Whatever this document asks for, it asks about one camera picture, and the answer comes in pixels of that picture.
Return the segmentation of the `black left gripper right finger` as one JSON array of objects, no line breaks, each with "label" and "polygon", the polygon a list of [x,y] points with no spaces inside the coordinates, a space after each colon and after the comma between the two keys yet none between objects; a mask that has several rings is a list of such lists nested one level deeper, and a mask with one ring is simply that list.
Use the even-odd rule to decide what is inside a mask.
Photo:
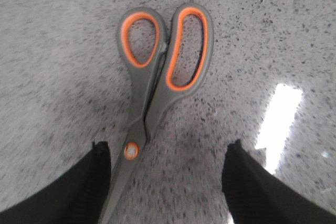
[{"label": "black left gripper right finger", "polygon": [[222,191],[234,223],[335,223],[335,215],[268,173],[240,140],[228,145]]}]

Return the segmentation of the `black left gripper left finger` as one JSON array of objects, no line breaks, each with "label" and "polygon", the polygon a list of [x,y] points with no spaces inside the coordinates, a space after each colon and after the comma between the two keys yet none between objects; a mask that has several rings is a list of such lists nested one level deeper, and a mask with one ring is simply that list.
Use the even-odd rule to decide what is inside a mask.
[{"label": "black left gripper left finger", "polygon": [[93,143],[57,180],[2,211],[1,223],[98,223],[110,178],[108,143]]}]

